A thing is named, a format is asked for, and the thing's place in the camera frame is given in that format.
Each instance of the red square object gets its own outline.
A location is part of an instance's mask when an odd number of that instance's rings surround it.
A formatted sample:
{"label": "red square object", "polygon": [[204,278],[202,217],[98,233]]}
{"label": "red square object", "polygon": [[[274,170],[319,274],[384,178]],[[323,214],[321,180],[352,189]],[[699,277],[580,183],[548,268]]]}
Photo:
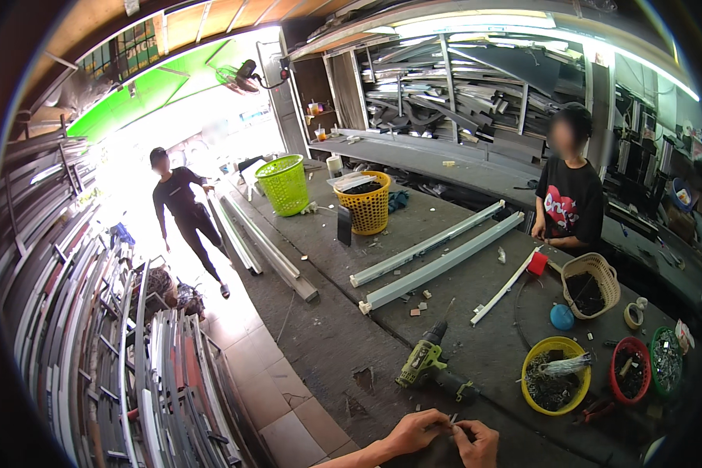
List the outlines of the red square object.
{"label": "red square object", "polygon": [[533,258],[531,259],[531,263],[528,264],[528,271],[534,275],[541,276],[543,273],[543,267],[546,266],[547,261],[549,261],[548,257],[541,252],[535,252],[533,254]]}

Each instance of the green plastic basket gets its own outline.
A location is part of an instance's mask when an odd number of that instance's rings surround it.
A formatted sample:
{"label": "green plastic basket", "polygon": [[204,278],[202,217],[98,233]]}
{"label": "green plastic basket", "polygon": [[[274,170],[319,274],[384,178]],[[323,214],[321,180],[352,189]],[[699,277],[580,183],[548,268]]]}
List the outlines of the green plastic basket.
{"label": "green plastic basket", "polygon": [[[650,364],[651,364],[651,372],[653,374],[653,384],[655,387],[655,391],[658,393],[658,395],[667,398],[669,397],[672,393],[674,393],[679,385],[681,385],[681,379],[682,376],[679,374],[678,381],[676,382],[676,386],[671,389],[670,392],[667,392],[665,388],[660,384],[658,381],[658,372],[657,372],[657,366],[656,366],[656,354],[655,354],[655,341],[658,339],[658,336],[665,330],[671,330],[667,326],[661,326],[658,330],[655,330],[655,333],[653,333],[653,339],[650,341],[650,344],[647,346],[647,349],[650,350]],[[671,330],[671,333],[675,336],[676,333],[674,330]],[[673,341],[671,342],[671,348],[677,355],[677,359],[679,360],[679,364],[681,365],[681,373],[683,374],[683,359],[681,355],[681,346],[679,346],[678,341],[674,338]]]}
{"label": "green plastic basket", "polygon": [[295,215],[309,204],[303,159],[300,154],[291,154],[272,160],[255,172],[273,210],[280,216]]}

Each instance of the person wearing black cap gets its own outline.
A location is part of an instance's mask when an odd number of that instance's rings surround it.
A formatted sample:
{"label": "person wearing black cap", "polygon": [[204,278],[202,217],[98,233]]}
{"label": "person wearing black cap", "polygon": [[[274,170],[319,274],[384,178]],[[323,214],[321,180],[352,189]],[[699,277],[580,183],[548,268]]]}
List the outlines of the person wearing black cap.
{"label": "person wearing black cap", "polygon": [[199,229],[226,258],[229,255],[226,253],[221,236],[213,225],[205,205],[195,202],[195,193],[192,192],[190,183],[196,183],[203,187],[206,193],[213,190],[213,186],[208,185],[205,177],[196,175],[186,167],[169,169],[169,155],[166,154],[166,150],[162,147],[154,148],[151,151],[150,158],[151,169],[161,176],[161,180],[156,184],[156,188],[153,189],[153,206],[156,209],[156,217],[159,218],[161,236],[164,238],[166,251],[171,252],[169,243],[166,241],[164,205],[169,208],[169,211],[174,216],[174,223],[177,224],[185,242],[200,258],[200,262],[206,268],[206,271],[221,284],[221,295],[228,299],[230,295],[229,287],[216,273],[213,263],[208,258],[208,252],[206,252],[200,237],[197,235],[197,230]]}
{"label": "person wearing black cap", "polygon": [[570,103],[554,114],[549,145],[559,157],[543,166],[536,188],[531,236],[573,255],[596,248],[603,227],[603,187],[582,157],[592,135],[592,117],[581,104]]}

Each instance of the cordless drill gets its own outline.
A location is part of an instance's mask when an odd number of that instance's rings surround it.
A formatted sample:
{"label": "cordless drill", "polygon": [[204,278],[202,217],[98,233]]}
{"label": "cordless drill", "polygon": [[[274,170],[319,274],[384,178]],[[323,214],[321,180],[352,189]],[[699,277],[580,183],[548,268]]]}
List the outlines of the cordless drill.
{"label": "cordless drill", "polygon": [[395,382],[403,388],[418,388],[428,379],[433,379],[443,390],[455,397],[455,401],[472,404],[479,390],[473,382],[447,370],[447,360],[441,359],[440,343],[447,331],[447,321],[437,321],[431,330],[424,333],[413,348],[408,361]]}

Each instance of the hand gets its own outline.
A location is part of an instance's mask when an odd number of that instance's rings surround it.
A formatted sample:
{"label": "hand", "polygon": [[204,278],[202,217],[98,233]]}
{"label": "hand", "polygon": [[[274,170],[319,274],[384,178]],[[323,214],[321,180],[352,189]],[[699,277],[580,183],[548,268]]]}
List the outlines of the hand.
{"label": "hand", "polygon": [[[465,431],[476,436],[474,443],[468,440]],[[452,427],[452,435],[466,468],[496,468],[497,431],[481,421],[458,421]]]}
{"label": "hand", "polygon": [[543,240],[543,236],[545,234],[546,234],[546,220],[540,220],[540,219],[536,218],[536,221],[533,224],[533,229],[531,230],[531,237]]}
{"label": "hand", "polygon": [[391,457],[416,452],[423,449],[440,435],[442,430],[449,432],[450,419],[436,409],[406,414],[393,431],[384,438],[385,451]]}

